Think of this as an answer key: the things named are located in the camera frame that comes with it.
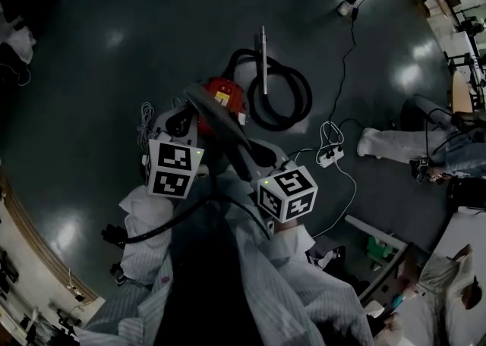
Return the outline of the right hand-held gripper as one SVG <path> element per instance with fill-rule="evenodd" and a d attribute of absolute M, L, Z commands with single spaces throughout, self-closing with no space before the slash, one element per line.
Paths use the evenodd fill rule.
<path fill-rule="evenodd" d="M 281 223 L 311 212 L 318 186 L 309 171 L 274 144 L 250 139 L 249 145 L 245 164 L 257 192 L 257 206 Z"/>

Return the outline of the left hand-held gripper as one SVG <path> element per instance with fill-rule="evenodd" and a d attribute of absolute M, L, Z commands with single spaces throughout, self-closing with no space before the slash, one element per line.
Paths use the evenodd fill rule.
<path fill-rule="evenodd" d="M 199 114 L 188 103 L 157 117 L 144 160 L 148 194 L 173 199 L 188 196 L 204 155 L 197 146 L 198 125 Z"/>

